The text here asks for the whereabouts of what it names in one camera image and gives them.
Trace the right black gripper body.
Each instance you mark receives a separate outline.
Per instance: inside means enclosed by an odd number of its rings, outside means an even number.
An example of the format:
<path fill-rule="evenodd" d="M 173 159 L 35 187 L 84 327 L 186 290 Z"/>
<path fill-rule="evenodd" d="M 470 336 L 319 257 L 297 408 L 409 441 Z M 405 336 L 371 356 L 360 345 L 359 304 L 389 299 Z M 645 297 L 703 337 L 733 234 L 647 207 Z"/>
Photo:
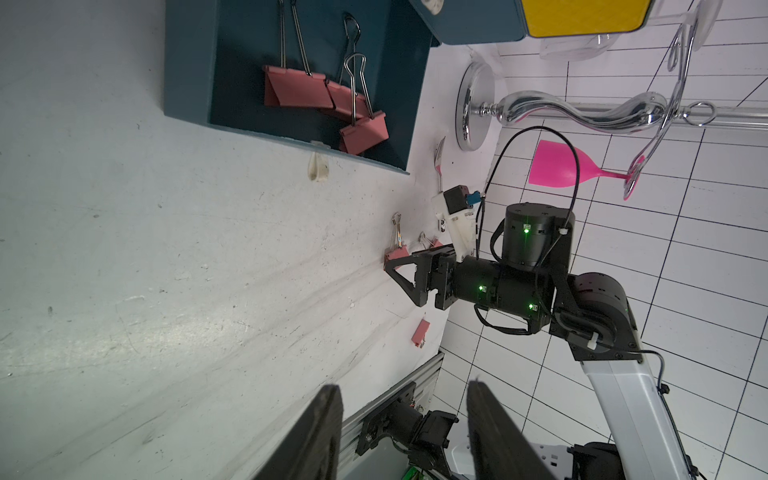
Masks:
<path fill-rule="evenodd" d="M 427 288 L 435 290 L 436 307 L 444 309 L 457 300 L 470 303 L 481 324 L 500 333 L 537 333 L 551 317 L 543 308 L 545 296 L 537 291 L 544 282 L 532 271 L 475 257 L 459 260 L 452 247 L 429 250 Z M 523 327 L 494 325 L 483 317 L 496 310 L 521 318 Z"/>

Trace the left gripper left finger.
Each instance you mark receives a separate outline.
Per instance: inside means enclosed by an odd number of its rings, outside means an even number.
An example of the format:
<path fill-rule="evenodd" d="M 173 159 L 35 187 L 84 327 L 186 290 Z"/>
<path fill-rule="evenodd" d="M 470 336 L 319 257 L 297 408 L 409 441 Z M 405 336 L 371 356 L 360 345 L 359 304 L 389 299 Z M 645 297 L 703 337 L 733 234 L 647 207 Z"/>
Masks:
<path fill-rule="evenodd" d="M 339 386 L 324 385 L 253 479 L 336 479 L 342 420 Z"/>

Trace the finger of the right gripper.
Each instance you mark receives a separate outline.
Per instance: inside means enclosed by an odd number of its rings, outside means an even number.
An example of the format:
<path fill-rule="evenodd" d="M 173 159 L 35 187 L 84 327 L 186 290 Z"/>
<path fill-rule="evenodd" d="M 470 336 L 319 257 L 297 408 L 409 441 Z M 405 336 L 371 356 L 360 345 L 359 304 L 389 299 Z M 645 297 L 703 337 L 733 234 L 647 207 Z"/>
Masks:
<path fill-rule="evenodd" d="M 429 252 L 388 256 L 384 262 L 384 271 L 418 307 L 428 302 L 431 270 L 432 255 Z"/>

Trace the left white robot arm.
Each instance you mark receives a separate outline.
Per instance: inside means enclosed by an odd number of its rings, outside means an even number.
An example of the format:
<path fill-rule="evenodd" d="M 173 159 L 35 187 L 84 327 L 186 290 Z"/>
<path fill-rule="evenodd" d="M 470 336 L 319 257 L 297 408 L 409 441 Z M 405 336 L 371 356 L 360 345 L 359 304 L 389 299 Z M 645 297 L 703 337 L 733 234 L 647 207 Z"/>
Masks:
<path fill-rule="evenodd" d="M 425 414 L 413 404 L 415 383 L 386 397 L 361 421 L 353 443 L 357 455 L 391 439 L 411 465 L 445 479 L 448 435 L 458 423 L 444 411 Z M 478 479 L 622 479 L 624 468 L 614 444 L 545 446 L 529 443 L 483 382 L 467 390 L 468 437 Z M 336 385 L 321 388 L 287 436 L 256 473 L 258 479 L 334 479 L 347 447 L 342 435 L 342 396 Z"/>

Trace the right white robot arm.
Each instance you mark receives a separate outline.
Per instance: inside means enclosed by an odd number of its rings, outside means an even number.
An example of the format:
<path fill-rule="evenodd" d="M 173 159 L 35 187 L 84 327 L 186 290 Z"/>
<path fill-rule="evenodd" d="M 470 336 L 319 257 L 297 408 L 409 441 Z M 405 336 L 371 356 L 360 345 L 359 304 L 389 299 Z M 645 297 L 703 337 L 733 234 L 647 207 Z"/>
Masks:
<path fill-rule="evenodd" d="M 696 479 L 667 386 L 649 363 L 625 291 L 614 278 L 568 270 L 572 211 L 509 205 L 488 259 L 444 245 L 387 260 L 385 272 L 416 305 L 445 309 L 462 300 L 477 313 L 522 318 L 523 334 L 547 329 L 564 340 L 598 398 L 612 441 L 558 449 L 552 460 L 529 444 L 483 383 L 468 388 L 470 448 L 479 479 Z"/>

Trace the pink clip top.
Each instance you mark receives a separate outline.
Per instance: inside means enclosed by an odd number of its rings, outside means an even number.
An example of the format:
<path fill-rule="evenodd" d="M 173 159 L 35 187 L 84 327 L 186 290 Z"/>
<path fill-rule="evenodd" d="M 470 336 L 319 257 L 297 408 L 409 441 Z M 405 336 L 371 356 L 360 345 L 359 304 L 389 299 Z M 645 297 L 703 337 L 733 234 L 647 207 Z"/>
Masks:
<path fill-rule="evenodd" d="M 297 10 L 297 2 L 290 2 L 294 30 L 297 37 L 303 69 L 290 69 L 286 56 L 286 25 L 284 1 L 278 1 L 279 65 L 264 65 L 264 105 L 288 108 L 331 109 L 333 100 L 326 87 L 326 77 L 310 68 Z"/>

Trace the teal bottom drawer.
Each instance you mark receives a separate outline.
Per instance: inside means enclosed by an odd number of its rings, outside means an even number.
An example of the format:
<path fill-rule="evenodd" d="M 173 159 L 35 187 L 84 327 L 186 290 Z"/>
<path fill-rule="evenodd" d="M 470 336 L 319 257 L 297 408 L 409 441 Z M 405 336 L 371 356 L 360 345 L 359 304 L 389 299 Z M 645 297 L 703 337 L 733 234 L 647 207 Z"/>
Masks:
<path fill-rule="evenodd" d="M 166 116 L 205 127 L 316 150 L 336 150 L 343 120 L 314 108 L 267 106 L 264 67 L 311 69 L 337 78 L 346 36 L 344 14 L 362 27 L 358 52 L 375 109 L 389 138 L 357 161 L 404 171 L 417 120 L 429 53 L 438 46 L 409 1 L 168 1 L 165 4 L 163 103 Z"/>

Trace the teal drawer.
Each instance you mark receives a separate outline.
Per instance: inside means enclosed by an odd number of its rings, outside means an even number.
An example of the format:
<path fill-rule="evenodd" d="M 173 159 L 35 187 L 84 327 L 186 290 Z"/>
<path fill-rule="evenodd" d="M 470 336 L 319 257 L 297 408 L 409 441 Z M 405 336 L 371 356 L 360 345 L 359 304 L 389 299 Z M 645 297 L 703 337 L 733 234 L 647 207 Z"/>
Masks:
<path fill-rule="evenodd" d="M 410 0 L 441 43 L 517 42 L 527 36 L 522 4 L 513 0 Z"/>
<path fill-rule="evenodd" d="M 404 171 L 417 120 L 429 53 L 438 46 L 409 1 L 168 1 L 165 4 L 163 103 L 166 116 L 205 127 L 316 150 L 336 150 L 343 120 L 314 108 L 267 106 L 264 67 L 311 69 L 337 78 L 346 36 L 344 14 L 362 27 L 358 52 L 375 109 L 389 138 L 357 161 Z"/>

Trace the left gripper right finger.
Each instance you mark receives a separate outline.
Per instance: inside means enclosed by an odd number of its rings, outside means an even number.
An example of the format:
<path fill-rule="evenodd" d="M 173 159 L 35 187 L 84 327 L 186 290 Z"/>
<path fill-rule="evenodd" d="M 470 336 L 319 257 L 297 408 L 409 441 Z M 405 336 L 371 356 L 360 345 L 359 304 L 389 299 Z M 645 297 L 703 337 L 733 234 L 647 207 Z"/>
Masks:
<path fill-rule="evenodd" d="M 554 479 L 485 383 L 468 384 L 466 403 L 477 479 Z"/>

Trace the yellow top drawer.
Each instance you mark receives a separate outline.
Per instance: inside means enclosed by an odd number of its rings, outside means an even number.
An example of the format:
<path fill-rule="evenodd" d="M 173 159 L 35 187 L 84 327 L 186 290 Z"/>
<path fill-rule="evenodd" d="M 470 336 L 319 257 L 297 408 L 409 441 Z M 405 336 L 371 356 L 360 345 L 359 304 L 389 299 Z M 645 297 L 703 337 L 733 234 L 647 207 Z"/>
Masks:
<path fill-rule="evenodd" d="M 652 0 L 522 0 L 528 34 L 552 38 L 630 33 L 641 28 Z"/>

